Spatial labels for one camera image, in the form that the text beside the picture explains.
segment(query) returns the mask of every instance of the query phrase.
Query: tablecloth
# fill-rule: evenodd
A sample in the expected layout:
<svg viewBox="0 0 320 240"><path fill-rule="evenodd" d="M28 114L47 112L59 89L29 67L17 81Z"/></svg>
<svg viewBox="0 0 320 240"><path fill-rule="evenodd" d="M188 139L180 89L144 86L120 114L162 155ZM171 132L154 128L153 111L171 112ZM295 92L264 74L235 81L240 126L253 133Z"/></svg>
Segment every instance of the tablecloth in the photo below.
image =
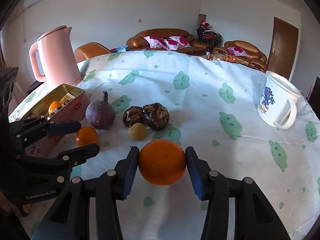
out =
<svg viewBox="0 0 320 240"><path fill-rule="evenodd" d="M100 153L75 167L72 177L98 177L125 158L130 146L141 149L153 139L165 138L183 149L193 146L200 159L228 178L252 177L292 239L301 240L312 227L320 213L320 122L304 98L297 102L293 126L279 130L260 119L256 110L266 75L243 65L168 51L130 51L78 66L84 78L79 86L91 101L107 90L109 102L115 102L116 119L107 131L98 130ZM46 83L37 88L10 121L21 118L48 92ZM162 131L148 129L143 141L130 140L121 120L124 110L155 102L169 110L170 123ZM86 119L81 123L88 125ZM74 147L75 135L67 135L50 156ZM274 151L281 159L272 155ZM34 204L32 213L21 219L28 233L34 232L52 203ZM131 194L117 201L124 239L200 239L207 204L194 194L187 172L176 183L159 187L137 171ZM91 231L95 239L95 230ZM228 239L233 239L231 229Z"/></svg>

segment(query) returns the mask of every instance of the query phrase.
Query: brown wooden door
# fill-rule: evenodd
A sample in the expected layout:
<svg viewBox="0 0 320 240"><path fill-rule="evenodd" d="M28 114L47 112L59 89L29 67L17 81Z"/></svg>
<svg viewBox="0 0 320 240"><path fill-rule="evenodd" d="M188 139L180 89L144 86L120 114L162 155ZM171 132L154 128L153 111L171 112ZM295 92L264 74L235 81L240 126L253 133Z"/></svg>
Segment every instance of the brown wooden door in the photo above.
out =
<svg viewBox="0 0 320 240"><path fill-rule="evenodd" d="M268 70L289 78L296 56L299 29L275 17Z"/></svg>

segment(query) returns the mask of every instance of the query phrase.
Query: orange fruit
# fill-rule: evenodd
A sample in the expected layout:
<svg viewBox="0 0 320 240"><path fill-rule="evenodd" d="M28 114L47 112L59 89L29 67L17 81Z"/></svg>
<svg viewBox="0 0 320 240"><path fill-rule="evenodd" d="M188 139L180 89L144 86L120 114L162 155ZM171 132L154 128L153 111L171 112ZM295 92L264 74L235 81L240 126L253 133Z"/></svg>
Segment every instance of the orange fruit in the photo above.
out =
<svg viewBox="0 0 320 240"><path fill-rule="evenodd" d="M81 147L87 144L98 144L98 134L91 126L85 126L78 130L76 134L76 144Z"/></svg>
<svg viewBox="0 0 320 240"><path fill-rule="evenodd" d="M146 181L165 186L183 176L186 170L186 156L179 145L159 139L147 143L141 149L138 165Z"/></svg>
<svg viewBox="0 0 320 240"><path fill-rule="evenodd" d="M52 102L51 105L49 106L48 113L51 114L53 110L59 106L62 107L62 104L59 101Z"/></svg>

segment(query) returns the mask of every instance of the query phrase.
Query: door frame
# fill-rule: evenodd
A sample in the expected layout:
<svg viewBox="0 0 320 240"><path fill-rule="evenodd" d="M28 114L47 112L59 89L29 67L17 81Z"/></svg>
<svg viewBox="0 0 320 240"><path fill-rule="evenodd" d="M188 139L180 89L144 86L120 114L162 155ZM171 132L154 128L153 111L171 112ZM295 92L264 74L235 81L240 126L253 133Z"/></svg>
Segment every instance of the door frame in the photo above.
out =
<svg viewBox="0 0 320 240"><path fill-rule="evenodd" d="M286 22L286 21L284 21L284 20L282 20L282 19L280 19L280 18L278 18L278 17L273 17L273 29L272 29L272 39L271 39L271 45L270 45L270 52L269 52L269 56L268 56L268 61L267 61L267 66L268 66L268 69L267 70L269 70L269 62L270 62L270 55L271 55L271 53L272 53L272 48L273 48L273 38L274 38L274 36L275 36L275 18L277 18L278 20L280 20L280 21L283 21L283 22ZM295 69L295 67L296 67L296 63L297 63L297 57L298 57L298 52L299 52L299 48L300 48L300 37L301 37L301 17L300 17L300 26L294 26L294 27L296 27L298 30L299 30L299 32L298 32L298 43L297 43L297 48L296 48L296 54L295 54L295 56L294 56L294 62L293 62L293 66L292 66L292 69L291 69L291 73L290 73L290 77L289 77L289 79L288 79L288 81L290 81L291 80L291 78L292 78L292 75L293 75L293 72L294 72L294 69Z"/></svg>

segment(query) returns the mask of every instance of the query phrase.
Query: mug rim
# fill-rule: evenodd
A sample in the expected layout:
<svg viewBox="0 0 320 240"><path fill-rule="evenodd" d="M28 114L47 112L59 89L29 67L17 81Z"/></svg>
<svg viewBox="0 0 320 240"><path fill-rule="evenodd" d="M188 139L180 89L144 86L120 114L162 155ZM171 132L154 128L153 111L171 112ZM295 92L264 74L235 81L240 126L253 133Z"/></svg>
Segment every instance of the mug rim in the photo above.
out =
<svg viewBox="0 0 320 240"><path fill-rule="evenodd" d="M276 83L279 87L283 88L284 90L286 90L288 93L290 93L291 95L300 98L302 97L300 91L292 84L290 83L285 77L280 76L279 74L272 72L272 71L266 71L266 75L274 82ZM279 83L273 76L275 76L276 78L280 79L282 82L286 83L289 87L291 87L293 90L297 91L294 92L290 89L288 89L287 87L285 87L284 85L282 85L281 83Z"/></svg>

